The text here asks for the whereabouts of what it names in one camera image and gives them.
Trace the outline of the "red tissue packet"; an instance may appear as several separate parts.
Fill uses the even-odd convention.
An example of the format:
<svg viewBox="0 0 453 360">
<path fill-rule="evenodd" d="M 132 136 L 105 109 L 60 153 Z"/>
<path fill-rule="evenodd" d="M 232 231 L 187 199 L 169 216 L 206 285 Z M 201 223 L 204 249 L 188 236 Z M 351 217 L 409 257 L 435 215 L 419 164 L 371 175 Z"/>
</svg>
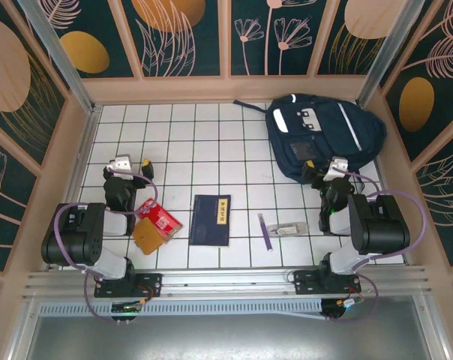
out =
<svg viewBox="0 0 453 360">
<path fill-rule="evenodd" d="M 154 202 L 152 198 L 147 199 L 138 210 L 137 216 L 140 219 L 148 218 L 165 242 L 177 236 L 184 228 L 179 220 L 165 210 L 162 205 Z"/>
</svg>

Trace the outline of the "aluminium side rail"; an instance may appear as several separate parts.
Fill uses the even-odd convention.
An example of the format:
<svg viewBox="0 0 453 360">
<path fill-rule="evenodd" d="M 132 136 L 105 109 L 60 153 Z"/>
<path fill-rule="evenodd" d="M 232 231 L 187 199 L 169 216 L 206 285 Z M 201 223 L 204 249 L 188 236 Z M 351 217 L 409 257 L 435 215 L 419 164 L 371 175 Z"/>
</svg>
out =
<svg viewBox="0 0 453 360">
<path fill-rule="evenodd" d="M 68 225 L 68 212 L 74 210 L 74 207 L 65 210 L 62 207 L 80 201 L 80 190 L 99 117 L 97 110 L 88 115 L 68 109 L 61 114 L 59 129 L 53 134 L 53 146 L 46 164 L 53 166 L 52 178 L 47 184 L 52 186 L 49 198 L 56 203 L 40 246 L 42 260 L 49 268 L 70 265 L 58 245 L 56 235 L 64 231 Z"/>
</svg>

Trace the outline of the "brown leather wallet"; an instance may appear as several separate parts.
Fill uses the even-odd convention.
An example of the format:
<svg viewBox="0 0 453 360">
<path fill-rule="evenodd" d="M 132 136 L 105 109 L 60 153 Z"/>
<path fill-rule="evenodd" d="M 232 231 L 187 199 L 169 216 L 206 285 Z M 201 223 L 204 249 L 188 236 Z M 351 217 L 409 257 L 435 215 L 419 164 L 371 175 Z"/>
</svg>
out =
<svg viewBox="0 0 453 360">
<path fill-rule="evenodd" d="M 157 227 L 147 217 L 140 220 L 134 227 L 132 236 L 135 245 L 145 254 L 150 255 L 166 243 Z"/>
</svg>

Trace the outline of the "navy blue backpack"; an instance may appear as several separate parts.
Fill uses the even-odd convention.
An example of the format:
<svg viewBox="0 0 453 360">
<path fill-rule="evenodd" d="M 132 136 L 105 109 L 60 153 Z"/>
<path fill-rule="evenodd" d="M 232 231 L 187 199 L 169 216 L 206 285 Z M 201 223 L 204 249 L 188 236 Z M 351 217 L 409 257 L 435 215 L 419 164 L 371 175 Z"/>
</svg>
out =
<svg viewBox="0 0 453 360">
<path fill-rule="evenodd" d="M 265 116 L 278 168 L 303 185 L 312 182 L 303 170 L 308 161 L 325 171 L 334 158 L 344 158 L 348 170 L 356 172 L 375 159 L 387 137 L 380 118 L 347 100 L 289 94 L 274 99 L 267 109 L 239 100 L 233 103 Z"/>
</svg>

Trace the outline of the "aluminium mounting rail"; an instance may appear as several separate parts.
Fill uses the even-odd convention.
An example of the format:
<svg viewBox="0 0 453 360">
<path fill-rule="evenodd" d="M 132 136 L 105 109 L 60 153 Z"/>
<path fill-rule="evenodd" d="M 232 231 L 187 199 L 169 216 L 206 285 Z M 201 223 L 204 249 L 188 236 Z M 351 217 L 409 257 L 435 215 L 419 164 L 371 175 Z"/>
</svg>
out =
<svg viewBox="0 0 453 360">
<path fill-rule="evenodd" d="M 296 294 L 293 268 L 161 270 L 160 299 L 286 299 Z M 374 282 L 381 296 L 432 293 L 425 268 L 368 265 L 358 272 Z M 79 300 L 83 275 L 78 271 L 33 272 L 20 291 L 24 299 Z"/>
</svg>

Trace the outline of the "clear plastic pouch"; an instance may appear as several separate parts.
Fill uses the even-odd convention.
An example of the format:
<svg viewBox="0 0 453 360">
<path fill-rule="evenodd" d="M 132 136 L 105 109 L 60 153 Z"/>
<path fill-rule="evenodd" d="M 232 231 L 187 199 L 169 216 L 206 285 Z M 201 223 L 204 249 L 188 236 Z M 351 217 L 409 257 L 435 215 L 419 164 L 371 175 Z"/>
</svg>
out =
<svg viewBox="0 0 453 360">
<path fill-rule="evenodd" d="M 268 225 L 268 235 L 272 238 L 306 236 L 309 234 L 305 222 L 291 222 Z"/>
</svg>

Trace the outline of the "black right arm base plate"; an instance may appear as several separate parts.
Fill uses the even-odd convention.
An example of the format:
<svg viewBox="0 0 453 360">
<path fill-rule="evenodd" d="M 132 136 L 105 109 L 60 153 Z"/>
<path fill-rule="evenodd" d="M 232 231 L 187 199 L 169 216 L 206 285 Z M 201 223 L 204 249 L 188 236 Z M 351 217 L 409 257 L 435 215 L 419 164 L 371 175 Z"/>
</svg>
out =
<svg viewBox="0 0 453 360">
<path fill-rule="evenodd" d="M 320 270 L 298 270 L 293 272 L 297 295 L 348 295 L 362 291 L 356 275 L 323 274 Z"/>
</svg>

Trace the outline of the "navy blue notebook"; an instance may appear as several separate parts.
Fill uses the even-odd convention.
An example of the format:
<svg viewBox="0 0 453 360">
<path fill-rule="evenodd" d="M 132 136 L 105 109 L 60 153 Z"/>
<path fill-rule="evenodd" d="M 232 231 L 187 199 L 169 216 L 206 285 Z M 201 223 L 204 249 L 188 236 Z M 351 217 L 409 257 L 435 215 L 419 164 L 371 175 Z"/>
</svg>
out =
<svg viewBox="0 0 453 360">
<path fill-rule="evenodd" d="M 190 246 L 227 248 L 230 245 L 230 195 L 194 197 L 190 224 Z"/>
</svg>

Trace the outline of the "purple pen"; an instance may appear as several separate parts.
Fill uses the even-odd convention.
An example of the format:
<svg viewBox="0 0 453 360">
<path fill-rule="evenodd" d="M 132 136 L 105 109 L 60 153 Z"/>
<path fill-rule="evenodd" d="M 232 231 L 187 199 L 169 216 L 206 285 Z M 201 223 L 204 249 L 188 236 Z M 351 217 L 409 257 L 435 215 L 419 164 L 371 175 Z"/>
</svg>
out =
<svg viewBox="0 0 453 360">
<path fill-rule="evenodd" d="M 269 237 L 269 231 L 268 231 L 267 226 L 266 226 L 265 221 L 264 221 L 263 214 L 262 213 L 258 213 L 257 217 L 258 217 L 258 220 L 259 220 L 259 226 L 260 226 L 260 229 L 262 231 L 262 236 L 263 236 L 263 239 L 264 239 L 264 242 L 265 242 L 266 249 L 267 249 L 268 252 L 272 252 L 273 251 L 272 243 L 271 243 L 271 240 L 270 240 L 270 237 Z"/>
</svg>

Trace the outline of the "aluminium frame post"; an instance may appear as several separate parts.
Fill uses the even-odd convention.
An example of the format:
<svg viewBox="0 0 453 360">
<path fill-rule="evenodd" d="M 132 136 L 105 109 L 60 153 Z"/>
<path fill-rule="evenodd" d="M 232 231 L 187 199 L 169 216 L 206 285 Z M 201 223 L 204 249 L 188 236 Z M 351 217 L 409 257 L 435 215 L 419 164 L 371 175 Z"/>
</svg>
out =
<svg viewBox="0 0 453 360">
<path fill-rule="evenodd" d="M 94 103 L 89 97 L 80 75 L 68 58 L 68 54 L 65 52 L 58 35 L 44 15 L 40 4 L 37 0 L 18 0 L 18 3 L 25 16 L 30 20 L 42 44 L 51 54 L 52 60 L 58 66 L 75 98 L 79 101 L 85 112 L 91 115 L 94 110 Z"/>
<path fill-rule="evenodd" d="M 356 103 L 364 109 L 416 21 L 425 0 L 406 0 L 364 80 Z"/>
</svg>

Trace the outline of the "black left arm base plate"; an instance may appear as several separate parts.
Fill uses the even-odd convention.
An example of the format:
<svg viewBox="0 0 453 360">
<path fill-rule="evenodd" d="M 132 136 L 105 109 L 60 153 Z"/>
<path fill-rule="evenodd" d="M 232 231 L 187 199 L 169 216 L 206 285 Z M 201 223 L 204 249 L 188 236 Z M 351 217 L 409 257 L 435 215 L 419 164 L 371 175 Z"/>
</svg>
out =
<svg viewBox="0 0 453 360">
<path fill-rule="evenodd" d="M 97 282 L 94 297 L 97 299 L 151 299 L 161 295 L 162 274 L 140 273 L 129 278 Z"/>
</svg>

